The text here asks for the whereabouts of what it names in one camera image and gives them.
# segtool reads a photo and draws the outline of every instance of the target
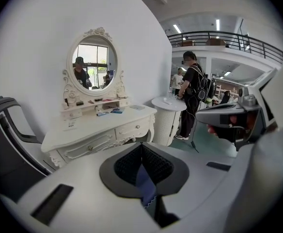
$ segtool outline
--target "window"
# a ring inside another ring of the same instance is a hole
[[[73,54],[73,66],[75,66],[77,57],[83,58],[83,69],[89,74],[92,87],[102,88],[104,85],[103,77],[106,75],[108,67],[107,53],[108,47],[80,44]]]

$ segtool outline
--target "small white box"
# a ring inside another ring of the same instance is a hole
[[[76,109],[72,111],[64,111],[62,112],[62,118],[64,120],[74,119],[82,116],[81,109]]]

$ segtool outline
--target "person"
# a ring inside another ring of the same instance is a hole
[[[107,75],[105,76],[105,87],[110,84],[110,71],[107,71]]]
[[[230,91],[225,91],[220,104],[227,103],[230,100]]]
[[[194,124],[195,113],[200,104],[195,92],[199,89],[204,72],[201,66],[196,62],[197,59],[193,52],[187,51],[184,53],[183,57],[185,65],[189,68],[183,77],[184,83],[181,85],[178,96],[185,100],[187,109],[183,111],[181,116],[181,131],[179,135],[175,137],[181,140],[188,140]]]
[[[171,86],[172,88],[175,88],[175,95],[179,94],[179,90],[183,83],[183,80],[182,80],[183,76],[181,74],[182,74],[182,68],[179,68],[178,73],[174,74],[174,76],[172,77]]]
[[[78,80],[78,82],[86,89],[89,89],[89,87],[92,87],[92,84],[89,80],[90,76],[88,73],[86,73],[85,70],[83,70],[83,58],[77,57],[76,58],[76,67],[74,69],[75,77]]]

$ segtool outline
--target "white wall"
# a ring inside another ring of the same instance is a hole
[[[168,90],[172,48],[141,0],[12,0],[1,15],[0,95],[16,98],[40,139],[59,114],[69,48],[98,27],[117,43],[135,101]]]

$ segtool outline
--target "black t-shirt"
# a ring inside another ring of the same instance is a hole
[[[105,76],[105,79],[106,79],[105,85],[107,86],[110,84],[110,77],[108,74]]]
[[[198,70],[201,74],[203,74],[203,69],[201,68],[201,66],[199,64],[193,64],[191,65],[187,72],[185,73],[184,77],[183,77],[183,81],[189,81],[191,87],[197,91],[198,90],[198,86],[199,86],[199,81],[202,79],[202,76],[198,73]]]
[[[89,89],[89,86],[87,85],[87,79],[90,78],[89,74],[85,72],[85,70],[81,69],[81,72],[77,72],[76,69],[74,69],[75,77],[81,84],[80,80],[82,81],[82,86],[86,89]]]

